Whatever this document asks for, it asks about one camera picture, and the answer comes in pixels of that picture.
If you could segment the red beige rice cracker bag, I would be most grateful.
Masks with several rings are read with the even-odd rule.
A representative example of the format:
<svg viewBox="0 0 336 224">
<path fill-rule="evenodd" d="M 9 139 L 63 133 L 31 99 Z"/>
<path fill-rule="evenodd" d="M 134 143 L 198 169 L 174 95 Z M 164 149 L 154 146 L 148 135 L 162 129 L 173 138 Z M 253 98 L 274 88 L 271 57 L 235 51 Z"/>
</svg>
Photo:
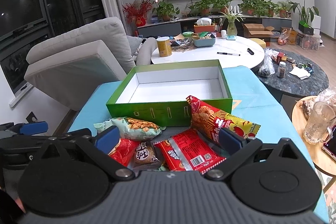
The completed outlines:
<svg viewBox="0 0 336 224">
<path fill-rule="evenodd" d="M 140 141 L 120 138 L 108 156 L 127 167 L 139 144 Z"/>
</svg>

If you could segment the light green peanut snack bag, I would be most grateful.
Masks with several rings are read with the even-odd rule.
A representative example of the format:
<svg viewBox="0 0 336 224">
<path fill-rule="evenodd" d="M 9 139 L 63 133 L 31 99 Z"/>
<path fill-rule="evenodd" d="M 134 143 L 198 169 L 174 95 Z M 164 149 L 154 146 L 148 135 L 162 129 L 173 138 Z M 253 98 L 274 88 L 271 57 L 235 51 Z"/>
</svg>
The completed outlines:
<svg viewBox="0 0 336 224">
<path fill-rule="evenodd" d="M 136 141 L 151 140 L 166 129 L 153 122 L 128 117 L 110 118 L 104 122 L 95 123 L 93 126 L 98 133 L 116 126 L 121 138 Z"/>
</svg>

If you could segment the red yellow cracker snack bag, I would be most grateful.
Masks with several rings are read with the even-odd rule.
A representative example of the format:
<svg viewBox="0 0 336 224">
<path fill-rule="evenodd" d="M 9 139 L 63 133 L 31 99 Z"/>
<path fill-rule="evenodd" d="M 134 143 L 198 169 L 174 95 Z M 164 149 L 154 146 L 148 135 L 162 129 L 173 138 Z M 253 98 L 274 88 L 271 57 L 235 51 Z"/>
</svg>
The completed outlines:
<svg viewBox="0 0 336 224">
<path fill-rule="evenodd" d="M 186 100 L 191 107 L 191 127 L 215 143 L 219 143 L 219 131 L 222 128 L 229 129 L 237 136 L 246 139 L 255 137 L 261 127 L 259 124 L 211 106 L 197 97 L 188 96 Z"/>
</svg>

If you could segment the round brown cake packet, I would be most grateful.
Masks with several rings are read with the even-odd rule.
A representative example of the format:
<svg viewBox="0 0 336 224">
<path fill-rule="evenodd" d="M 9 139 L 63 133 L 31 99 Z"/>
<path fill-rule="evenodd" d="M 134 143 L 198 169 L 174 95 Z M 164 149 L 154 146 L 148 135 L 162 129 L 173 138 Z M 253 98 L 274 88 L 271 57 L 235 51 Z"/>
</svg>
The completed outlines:
<svg viewBox="0 0 336 224">
<path fill-rule="evenodd" d="M 149 141 L 142 141 L 135 149 L 131 166 L 137 169 L 157 168 L 161 165 L 153 145 Z"/>
</svg>

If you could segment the red barcode snack packet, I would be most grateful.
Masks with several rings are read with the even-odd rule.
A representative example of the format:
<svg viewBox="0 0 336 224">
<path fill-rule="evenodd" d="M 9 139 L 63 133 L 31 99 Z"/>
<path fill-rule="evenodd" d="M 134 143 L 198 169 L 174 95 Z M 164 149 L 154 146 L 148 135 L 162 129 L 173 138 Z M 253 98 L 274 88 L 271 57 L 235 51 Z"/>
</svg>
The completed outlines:
<svg viewBox="0 0 336 224">
<path fill-rule="evenodd" d="M 171 171 L 198 171 L 205 174 L 226 160 L 217 155 L 194 129 L 188 129 L 154 145 L 161 151 Z"/>
</svg>

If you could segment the light blue table mat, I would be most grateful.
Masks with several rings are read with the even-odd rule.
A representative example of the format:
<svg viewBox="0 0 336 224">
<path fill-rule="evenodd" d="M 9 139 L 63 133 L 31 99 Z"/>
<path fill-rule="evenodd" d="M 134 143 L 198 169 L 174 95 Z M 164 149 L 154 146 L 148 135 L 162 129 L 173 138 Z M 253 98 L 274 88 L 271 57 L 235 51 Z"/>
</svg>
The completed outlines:
<svg viewBox="0 0 336 224">
<path fill-rule="evenodd" d="M 284 108 L 270 94 L 255 74 L 248 68 L 239 66 L 223 69 L 234 102 L 232 114 L 256 122 L 261 126 L 257 137 L 263 143 L 276 143 L 280 138 L 288 137 L 295 143 L 309 164 L 313 164 L 307 148 L 296 132 Z M 82 110 L 77 115 L 70 131 L 89 128 L 97 133 L 94 124 L 110 118 L 106 103 L 120 82 L 105 83 L 96 88 Z"/>
</svg>

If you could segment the green cardboard box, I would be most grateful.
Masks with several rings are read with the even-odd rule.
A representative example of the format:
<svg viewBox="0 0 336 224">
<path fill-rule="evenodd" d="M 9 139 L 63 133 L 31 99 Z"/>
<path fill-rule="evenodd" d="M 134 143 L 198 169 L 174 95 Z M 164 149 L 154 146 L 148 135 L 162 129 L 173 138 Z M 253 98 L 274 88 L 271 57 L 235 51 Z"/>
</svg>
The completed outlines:
<svg viewBox="0 0 336 224">
<path fill-rule="evenodd" d="M 194 96 L 226 112 L 232 95 L 218 60 L 134 67 L 106 102 L 111 117 L 129 117 L 159 126 L 188 126 Z"/>
</svg>

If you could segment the beige sofa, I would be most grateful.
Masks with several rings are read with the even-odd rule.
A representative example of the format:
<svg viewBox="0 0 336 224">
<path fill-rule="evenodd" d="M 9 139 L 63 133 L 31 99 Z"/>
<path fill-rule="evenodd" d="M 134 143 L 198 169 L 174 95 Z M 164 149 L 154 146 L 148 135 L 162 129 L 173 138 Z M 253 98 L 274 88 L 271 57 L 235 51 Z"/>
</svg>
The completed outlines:
<svg viewBox="0 0 336 224">
<path fill-rule="evenodd" d="M 139 65 L 149 65 L 154 38 L 128 36 L 110 17 L 86 24 L 33 46 L 25 80 L 54 100 L 79 111 L 96 88 L 122 81 Z"/>
</svg>

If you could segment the clear plastic bag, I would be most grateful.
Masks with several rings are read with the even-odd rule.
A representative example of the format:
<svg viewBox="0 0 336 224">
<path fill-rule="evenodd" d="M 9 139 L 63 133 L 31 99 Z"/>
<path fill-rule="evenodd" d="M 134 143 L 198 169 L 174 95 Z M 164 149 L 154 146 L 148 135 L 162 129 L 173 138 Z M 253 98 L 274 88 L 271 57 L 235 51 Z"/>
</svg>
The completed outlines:
<svg viewBox="0 0 336 224">
<path fill-rule="evenodd" d="M 275 74 L 275 70 L 272 57 L 268 54 L 265 54 L 263 64 L 258 70 L 258 75 L 267 78 L 273 74 Z"/>
</svg>

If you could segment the spice jar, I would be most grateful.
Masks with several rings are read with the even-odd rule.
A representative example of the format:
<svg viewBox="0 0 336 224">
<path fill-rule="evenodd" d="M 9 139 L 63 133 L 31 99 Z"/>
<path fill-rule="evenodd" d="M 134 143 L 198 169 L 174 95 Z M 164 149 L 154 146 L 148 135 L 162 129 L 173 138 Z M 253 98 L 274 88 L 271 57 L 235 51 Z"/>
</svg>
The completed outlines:
<svg viewBox="0 0 336 224">
<path fill-rule="evenodd" d="M 277 77 L 283 79 L 285 77 L 285 72 L 286 72 L 286 63 L 284 61 L 280 61 L 277 70 Z"/>
</svg>

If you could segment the glass mug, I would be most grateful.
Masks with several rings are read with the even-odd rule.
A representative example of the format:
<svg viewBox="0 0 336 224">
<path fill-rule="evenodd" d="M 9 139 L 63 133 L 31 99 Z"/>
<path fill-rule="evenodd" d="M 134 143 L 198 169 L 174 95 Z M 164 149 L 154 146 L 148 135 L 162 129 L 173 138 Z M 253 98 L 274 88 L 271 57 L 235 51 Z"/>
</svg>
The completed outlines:
<svg viewBox="0 0 336 224">
<path fill-rule="evenodd" d="M 333 137 L 332 126 L 335 111 L 325 102 L 316 102 L 303 131 L 303 137 L 310 144 L 327 143 Z"/>
</svg>

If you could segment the dark marble round table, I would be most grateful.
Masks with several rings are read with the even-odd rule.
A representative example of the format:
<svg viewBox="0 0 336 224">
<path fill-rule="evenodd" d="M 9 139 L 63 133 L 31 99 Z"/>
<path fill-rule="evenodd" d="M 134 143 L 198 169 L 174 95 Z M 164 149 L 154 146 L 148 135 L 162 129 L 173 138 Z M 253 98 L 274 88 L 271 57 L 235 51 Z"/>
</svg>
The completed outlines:
<svg viewBox="0 0 336 224">
<path fill-rule="evenodd" d="M 273 61 L 274 73 L 267 77 L 259 74 L 261 68 L 256 69 L 256 76 L 265 85 L 277 101 L 283 95 L 294 98 L 316 96 L 329 87 L 329 79 L 323 69 L 310 59 L 298 53 L 277 49 L 287 57 L 284 77 L 278 76 L 279 64 Z"/>
</svg>

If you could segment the black pen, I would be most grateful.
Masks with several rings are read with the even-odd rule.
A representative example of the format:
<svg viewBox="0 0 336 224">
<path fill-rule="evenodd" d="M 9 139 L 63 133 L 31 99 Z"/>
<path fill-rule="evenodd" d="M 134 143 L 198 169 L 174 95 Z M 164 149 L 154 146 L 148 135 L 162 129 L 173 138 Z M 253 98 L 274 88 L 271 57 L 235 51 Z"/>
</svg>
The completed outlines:
<svg viewBox="0 0 336 224">
<path fill-rule="evenodd" d="M 240 56 L 239 53 L 227 53 L 227 52 L 217 52 L 218 55 L 228 55 L 228 56 Z"/>
</svg>

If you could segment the white round coffee table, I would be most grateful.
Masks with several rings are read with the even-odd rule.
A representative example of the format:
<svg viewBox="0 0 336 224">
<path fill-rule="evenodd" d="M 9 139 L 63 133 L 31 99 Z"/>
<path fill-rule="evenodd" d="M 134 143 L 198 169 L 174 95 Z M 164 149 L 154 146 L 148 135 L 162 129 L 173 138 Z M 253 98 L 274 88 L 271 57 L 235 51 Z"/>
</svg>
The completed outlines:
<svg viewBox="0 0 336 224">
<path fill-rule="evenodd" d="M 240 56 L 218 55 L 217 52 L 239 53 Z M 176 63 L 184 61 L 219 60 L 223 68 L 245 66 L 254 69 L 264 60 L 264 50 L 256 42 L 237 36 L 235 40 L 216 38 L 212 47 L 200 47 L 184 52 L 173 52 L 170 56 L 160 57 L 158 49 L 151 55 L 151 62 L 154 64 Z"/>
</svg>

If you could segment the small wooden side table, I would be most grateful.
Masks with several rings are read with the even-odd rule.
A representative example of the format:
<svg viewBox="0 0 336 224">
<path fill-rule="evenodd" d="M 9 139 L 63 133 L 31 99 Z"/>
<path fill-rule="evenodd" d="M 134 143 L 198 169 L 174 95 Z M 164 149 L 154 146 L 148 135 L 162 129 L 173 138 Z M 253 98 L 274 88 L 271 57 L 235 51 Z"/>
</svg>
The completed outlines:
<svg viewBox="0 0 336 224">
<path fill-rule="evenodd" d="M 322 149 L 322 143 L 309 144 L 303 137 L 303 130 L 307 121 L 301 106 L 303 101 L 309 101 L 314 98 L 315 96 L 308 96 L 297 101 L 291 114 L 291 121 L 297 133 L 305 143 L 315 168 L 321 173 L 331 177 L 331 180 L 323 188 L 323 192 L 326 193 L 335 183 L 335 160 Z"/>
</svg>

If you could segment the black lighter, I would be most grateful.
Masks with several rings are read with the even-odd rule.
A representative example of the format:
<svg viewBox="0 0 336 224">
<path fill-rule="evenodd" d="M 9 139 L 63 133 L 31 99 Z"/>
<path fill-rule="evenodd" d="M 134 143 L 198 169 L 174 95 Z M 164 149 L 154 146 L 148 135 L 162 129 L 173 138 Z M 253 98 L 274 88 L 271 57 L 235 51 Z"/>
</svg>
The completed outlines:
<svg viewBox="0 0 336 224">
<path fill-rule="evenodd" d="M 248 51 L 251 55 L 254 55 L 254 52 L 253 52 L 250 48 L 248 48 L 247 51 Z"/>
</svg>

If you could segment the blue snack tray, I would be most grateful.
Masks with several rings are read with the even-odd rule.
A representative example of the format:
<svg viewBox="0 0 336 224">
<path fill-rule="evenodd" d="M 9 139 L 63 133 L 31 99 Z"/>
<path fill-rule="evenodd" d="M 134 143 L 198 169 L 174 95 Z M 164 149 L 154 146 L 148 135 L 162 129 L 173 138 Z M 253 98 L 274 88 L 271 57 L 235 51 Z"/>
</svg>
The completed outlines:
<svg viewBox="0 0 336 224">
<path fill-rule="evenodd" d="M 200 37 L 198 35 L 193 35 L 193 44 L 194 46 L 200 48 L 200 47 L 212 47 L 216 42 L 216 37 L 209 33 L 204 37 Z"/>
</svg>

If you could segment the white cup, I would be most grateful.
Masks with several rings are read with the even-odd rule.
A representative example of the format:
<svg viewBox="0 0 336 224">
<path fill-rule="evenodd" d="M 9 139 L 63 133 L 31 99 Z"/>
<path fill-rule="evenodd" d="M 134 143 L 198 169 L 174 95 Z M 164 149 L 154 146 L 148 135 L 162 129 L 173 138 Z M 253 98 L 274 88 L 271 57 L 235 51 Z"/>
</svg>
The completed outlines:
<svg viewBox="0 0 336 224">
<path fill-rule="evenodd" d="M 221 37 L 224 38 L 224 39 L 227 37 L 226 30 L 221 30 Z"/>
</svg>

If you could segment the green plant glass vase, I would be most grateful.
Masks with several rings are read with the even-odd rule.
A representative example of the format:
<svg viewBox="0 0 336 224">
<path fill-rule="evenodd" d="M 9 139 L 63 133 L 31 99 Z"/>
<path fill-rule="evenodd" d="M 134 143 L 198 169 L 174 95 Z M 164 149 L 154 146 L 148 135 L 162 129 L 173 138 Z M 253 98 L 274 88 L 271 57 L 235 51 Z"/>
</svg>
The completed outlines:
<svg viewBox="0 0 336 224">
<path fill-rule="evenodd" d="M 235 9 L 226 9 L 226 11 L 221 12 L 221 14 L 228 20 L 227 27 L 227 40 L 235 40 L 238 35 L 238 31 L 235 22 L 242 22 L 243 15 L 241 12 L 237 12 Z"/>
</svg>

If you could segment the yellow cylindrical can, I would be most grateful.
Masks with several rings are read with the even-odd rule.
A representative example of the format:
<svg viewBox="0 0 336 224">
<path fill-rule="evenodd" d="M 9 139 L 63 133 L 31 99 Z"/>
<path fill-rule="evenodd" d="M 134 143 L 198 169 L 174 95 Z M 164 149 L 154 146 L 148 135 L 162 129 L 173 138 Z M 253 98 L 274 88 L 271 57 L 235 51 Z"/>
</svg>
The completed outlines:
<svg viewBox="0 0 336 224">
<path fill-rule="evenodd" d="M 172 54 L 169 36 L 163 36 L 163 37 L 157 38 L 156 41 L 157 41 L 157 46 L 158 46 L 160 57 L 167 57 Z"/>
</svg>

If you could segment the open cardboard box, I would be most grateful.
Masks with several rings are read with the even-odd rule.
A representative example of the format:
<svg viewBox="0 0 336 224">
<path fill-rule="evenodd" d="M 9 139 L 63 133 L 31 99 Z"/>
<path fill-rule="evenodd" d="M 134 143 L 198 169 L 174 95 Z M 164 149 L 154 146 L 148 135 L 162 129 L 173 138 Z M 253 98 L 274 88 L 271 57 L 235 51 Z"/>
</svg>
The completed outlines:
<svg viewBox="0 0 336 224">
<path fill-rule="evenodd" d="M 262 24 L 243 24 L 244 37 L 245 38 L 258 38 L 263 39 L 265 42 L 270 42 L 270 38 L 273 36 L 274 27 L 264 27 Z"/>
</svg>

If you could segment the orange tissue box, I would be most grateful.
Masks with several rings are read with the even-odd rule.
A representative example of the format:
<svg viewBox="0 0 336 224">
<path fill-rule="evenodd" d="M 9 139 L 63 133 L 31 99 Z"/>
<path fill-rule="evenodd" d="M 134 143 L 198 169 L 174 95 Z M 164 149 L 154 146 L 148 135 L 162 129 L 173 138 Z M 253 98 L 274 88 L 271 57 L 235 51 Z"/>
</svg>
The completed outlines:
<svg viewBox="0 0 336 224">
<path fill-rule="evenodd" d="M 211 18 L 200 18 L 194 24 L 194 32 L 215 32 L 215 24 L 212 22 Z"/>
</svg>

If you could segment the red flower decoration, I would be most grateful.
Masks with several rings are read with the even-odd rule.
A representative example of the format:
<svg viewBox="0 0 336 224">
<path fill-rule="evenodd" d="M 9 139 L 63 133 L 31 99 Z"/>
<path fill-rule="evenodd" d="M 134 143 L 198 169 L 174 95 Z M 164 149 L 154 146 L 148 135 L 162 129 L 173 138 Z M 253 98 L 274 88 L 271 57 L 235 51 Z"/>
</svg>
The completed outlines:
<svg viewBox="0 0 336 224">
<path fill-rule="evenodd" d="M 133 3 L 126 3 L 122 11 L 128 23 L 134 23 L 137 27 L 146 24 L 147 14 L 153 8 L 152 0 L 135 0 Z"/>
</svg>

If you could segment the potted green plant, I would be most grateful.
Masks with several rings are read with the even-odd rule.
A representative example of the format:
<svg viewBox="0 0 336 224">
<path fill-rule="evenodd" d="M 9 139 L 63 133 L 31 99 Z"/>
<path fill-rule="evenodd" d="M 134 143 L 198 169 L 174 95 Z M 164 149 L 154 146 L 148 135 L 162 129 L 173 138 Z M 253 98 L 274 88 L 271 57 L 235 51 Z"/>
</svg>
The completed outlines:
<svg viewBox="0 0 336 224">
<path fill-rule="evenodd" d="M 164 22 L 168 22 L 173 19 L 174 15 L 179 15 L 180 9 L 178 7 L 174 7 L 172 3 L 159 1 L 153 7 L 152 12 L 156 13 L 156 15 Z"/>
</svg>

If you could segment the wall power socket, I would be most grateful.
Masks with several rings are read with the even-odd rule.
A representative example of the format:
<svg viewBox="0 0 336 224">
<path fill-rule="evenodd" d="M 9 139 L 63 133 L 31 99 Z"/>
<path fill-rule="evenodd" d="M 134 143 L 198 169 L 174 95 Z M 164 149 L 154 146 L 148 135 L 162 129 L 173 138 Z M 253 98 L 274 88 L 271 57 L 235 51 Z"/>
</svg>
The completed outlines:
<svg viewBox="0 0 336 224">
<path fill-rule="evenodd" d="M 26 121 L 28 121 L 29 123 L 35 123 L 38 121 L 38 119 L 35 116 L 35 114 L 31 111 L 29 115 L 26 117 Z"/>
</svg>

